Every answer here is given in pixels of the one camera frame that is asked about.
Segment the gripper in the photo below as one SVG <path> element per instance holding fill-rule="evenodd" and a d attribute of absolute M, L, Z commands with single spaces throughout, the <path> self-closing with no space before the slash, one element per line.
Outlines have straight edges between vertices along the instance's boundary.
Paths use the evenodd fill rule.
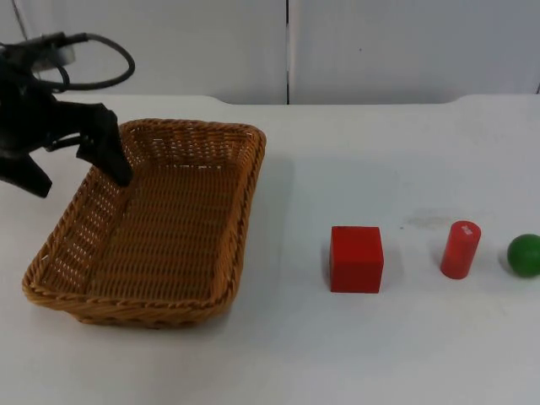
<path fill-rule="evenodd" d="M 12 65 L 1 64 L 1 180 L 37 197 L 47 197 L 51 179 L 28 155 L 75 144 L 76 156 L 118 186 L 128 186 L 132 168 L 124 154 L 116 114 L 103 104 L 67 103 Z"/>

